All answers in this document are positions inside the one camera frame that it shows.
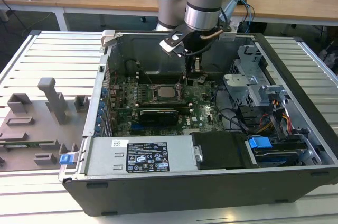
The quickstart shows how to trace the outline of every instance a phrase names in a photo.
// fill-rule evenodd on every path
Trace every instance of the open computer chassis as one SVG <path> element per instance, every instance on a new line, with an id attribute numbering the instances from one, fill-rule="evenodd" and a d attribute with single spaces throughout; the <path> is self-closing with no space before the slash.
<path id="1" fill-rule="evenodd" d="M 60 176 L 86 214 L 293 202 L 336 182 L 336 134 L 262 35 L 219 40 L 190 75 L 164 35 L 117 33 L 101 57 Z"/>

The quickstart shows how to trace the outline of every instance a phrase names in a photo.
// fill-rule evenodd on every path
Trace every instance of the screw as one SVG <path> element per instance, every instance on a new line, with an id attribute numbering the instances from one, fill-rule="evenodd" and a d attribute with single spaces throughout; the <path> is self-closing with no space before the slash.
<path id="1" fill-rule="evenodd" d="M 196 155 L 195 157 L 196 157 L 196 161 L 197 162 L 201 162 L 202 161 L 202 158 L 199 155 Z"/>

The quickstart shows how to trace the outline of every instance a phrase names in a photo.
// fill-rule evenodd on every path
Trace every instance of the floor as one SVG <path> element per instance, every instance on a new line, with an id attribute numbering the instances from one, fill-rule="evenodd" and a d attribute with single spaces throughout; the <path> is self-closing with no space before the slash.
<path id="1" fill-rule="evenodd" d="M 45 12 L 16 11 L 15 14 L 28 29 L 59 30 L 54 14 Z M 67 14 L 72 31 L 102 31 L 104 29 L 116 30 L 153 30 L 157 24 L 156 17 L 147 17 L 146 22 L 141 22 L 139 16 L 105 15 L 106 26 L 100 26 L 98 15 L 94 14 Z M 265 36 L 282 36 L 284 24 L 268 24 Z M 321 40 L 316 40 L 320 34 L 319 26 L 298 25 L 295 29 L 289 28 L 287 36 L 302 38 L 316 53 L 325 44 L 325 34 Z M 14 14 L 9 15 L 9 21 L 0 21 L 0 71 L 6 66 L 13 54 L 20 47 L 28 33 Z"/>

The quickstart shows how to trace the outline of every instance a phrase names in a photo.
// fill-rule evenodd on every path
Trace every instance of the power supply label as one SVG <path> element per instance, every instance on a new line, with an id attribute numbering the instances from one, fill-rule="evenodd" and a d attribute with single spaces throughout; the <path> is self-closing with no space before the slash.
<path id="1" fill-rule="evenodd" d="M 129 143 L 126 171 L 128 173 L 169 171 L 167 142 Z"/>

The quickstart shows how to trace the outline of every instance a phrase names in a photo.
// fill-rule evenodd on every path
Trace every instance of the green circuit board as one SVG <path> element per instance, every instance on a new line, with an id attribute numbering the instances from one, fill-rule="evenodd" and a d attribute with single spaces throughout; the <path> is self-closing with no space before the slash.
<path id="1" fill-rule="evenodd" d="M 191 86 L 177 88 L 176 84 L 140 84 L 133 77 L 112 78 L 108 106 L 114 136 L 157 136 L 188 135 L 197 131 L 223 130 L 223 124 L 212 102 L 216 90 L 214 81 L 199 84 L 193 80 Z M 171 100 L 160 100 L 161 91 L 171 91 Z M 180 108 L 175 104 L 187 104 L 189 108 Z M 142 126 L 139 122 L 140 112 L 149 109 L 180 110 L 178 123 L 172 126 Z"/>

